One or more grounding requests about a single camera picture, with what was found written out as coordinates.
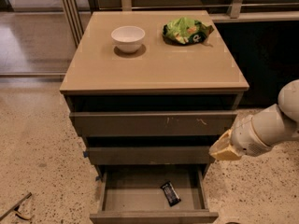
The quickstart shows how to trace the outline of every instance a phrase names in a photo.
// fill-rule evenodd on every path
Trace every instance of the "bottom drawer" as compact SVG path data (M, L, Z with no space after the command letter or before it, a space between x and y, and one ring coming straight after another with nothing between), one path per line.
M99 212L90 216L101 224L213 223L218 213L206 206L202 174L197 165L107 167ZM160 188L170 181L181 199L170 206Z

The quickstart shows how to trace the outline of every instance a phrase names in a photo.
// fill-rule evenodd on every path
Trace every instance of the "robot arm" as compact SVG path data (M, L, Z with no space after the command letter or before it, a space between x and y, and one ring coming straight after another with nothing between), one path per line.
M249 115L228 130L210 148L216 160L239 160L259 156L284 141L299 141L299 80L282 88L278 105Z

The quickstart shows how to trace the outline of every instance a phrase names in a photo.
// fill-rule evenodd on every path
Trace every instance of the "table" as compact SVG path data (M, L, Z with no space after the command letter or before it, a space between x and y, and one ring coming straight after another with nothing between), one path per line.
M168 45L163 26L180 17L215 31L205 44ZM135 54L123 54L112 43L111 32L123 25L146 32ZM202 187L214 161L208 150L231 127L248 88L205 11L94 12L60 88L102 178L93 223L213 222L218 214L208 212ZM177 209L156 203L161 193L154 187L166 177L185 195ZM128 189L135 198L130 207ZM142 194L149 201L139 209Z

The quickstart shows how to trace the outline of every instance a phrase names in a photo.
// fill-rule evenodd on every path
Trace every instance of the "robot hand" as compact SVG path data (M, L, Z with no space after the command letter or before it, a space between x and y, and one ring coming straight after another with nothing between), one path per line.
M234 161L259 156L284 141L299 140L299 80L283 87L278 105L238 121L210 148L216 160Z

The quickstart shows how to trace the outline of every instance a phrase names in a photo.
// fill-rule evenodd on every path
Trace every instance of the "speckled floor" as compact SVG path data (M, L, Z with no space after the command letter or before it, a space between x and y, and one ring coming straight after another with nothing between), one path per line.
M22 62L26 69L39 69L38 57L54 61L57 50L62 62L53 69L65 69L75 48L64 16L18 16L0 13L0 37L7 38L7 43L0 39L0 72L22 71ZM60 35L47 33L53 25L46 21L55 21ZM35 27L27 30L25 24ZM12 36L12 30L19 32ZM84 145L68 118L60 85L59 79L0 79L0 216L28 192L33 196L20 210L33 217L31 223L91 224L89 214L97 211L97 173L83 158ZM238 112L240 119L257 110ZM215 224L298 223L299 142L286 142L258 158L216 161L204 185L210 211L220 215ZM1 223L29 222L10 214Z

